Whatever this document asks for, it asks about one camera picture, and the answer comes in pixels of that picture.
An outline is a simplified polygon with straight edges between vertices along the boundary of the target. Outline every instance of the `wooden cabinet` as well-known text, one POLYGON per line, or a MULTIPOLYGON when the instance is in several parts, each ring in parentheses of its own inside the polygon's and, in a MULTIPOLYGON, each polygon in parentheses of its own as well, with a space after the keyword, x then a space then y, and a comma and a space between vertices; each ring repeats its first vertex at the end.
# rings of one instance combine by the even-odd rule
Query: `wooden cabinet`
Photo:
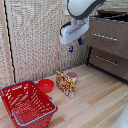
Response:
MULTIPOLYGON (((100 18, 113 16, 108 13, 100 18)), ((128 21, 122 19, 90 21, 85 43, 92 47, 89 63, 128 80, 128 21)))

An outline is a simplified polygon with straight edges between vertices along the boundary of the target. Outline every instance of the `floor board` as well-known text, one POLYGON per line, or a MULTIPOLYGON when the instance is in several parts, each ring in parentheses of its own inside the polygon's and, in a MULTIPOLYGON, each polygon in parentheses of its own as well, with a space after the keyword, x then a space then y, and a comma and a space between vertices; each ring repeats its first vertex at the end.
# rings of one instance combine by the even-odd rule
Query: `floor board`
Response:
MULTIPOLYGON (((58 106, 49 128, 110 128, 128 102, 128 84, 98 69, 81 65, 75 98, 69 99, 56 86, 48 95, 58 106)), ((48 77, 55 82, 55 75, 48 77)), ((0 99, 0 128, 15 128, 0 99)))

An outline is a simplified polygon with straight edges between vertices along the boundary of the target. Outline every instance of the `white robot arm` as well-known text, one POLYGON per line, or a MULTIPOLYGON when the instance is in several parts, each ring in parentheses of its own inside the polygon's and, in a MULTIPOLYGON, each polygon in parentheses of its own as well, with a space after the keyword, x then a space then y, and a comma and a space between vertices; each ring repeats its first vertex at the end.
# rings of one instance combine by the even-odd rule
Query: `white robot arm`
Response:
POLYGON ((69 45, 89 29, 89 15, 106 0, 66 0, 68 13, 73 22, 68 22, 60 29, 60 43, 69 45))

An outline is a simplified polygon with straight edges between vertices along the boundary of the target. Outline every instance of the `cereal box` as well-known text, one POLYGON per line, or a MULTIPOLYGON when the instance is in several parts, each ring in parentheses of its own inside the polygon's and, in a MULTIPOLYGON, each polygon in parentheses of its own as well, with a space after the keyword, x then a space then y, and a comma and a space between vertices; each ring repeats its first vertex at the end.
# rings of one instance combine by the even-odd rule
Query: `cereal box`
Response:
POLYGON ((56 72, 56 86, 69 98, 74 98, 76 82, 62 71, 56 72))

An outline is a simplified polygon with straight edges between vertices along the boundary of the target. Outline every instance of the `red bowl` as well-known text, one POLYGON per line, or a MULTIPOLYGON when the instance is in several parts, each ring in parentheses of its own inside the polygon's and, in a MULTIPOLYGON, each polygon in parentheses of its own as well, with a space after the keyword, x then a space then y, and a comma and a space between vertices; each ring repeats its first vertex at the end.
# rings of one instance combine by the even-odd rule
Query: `red bowl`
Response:
POLYGON ((45 92, 49 93, 53 90, 54 82, 49 79, 42 79, 38 81, 38 86, 45 92))

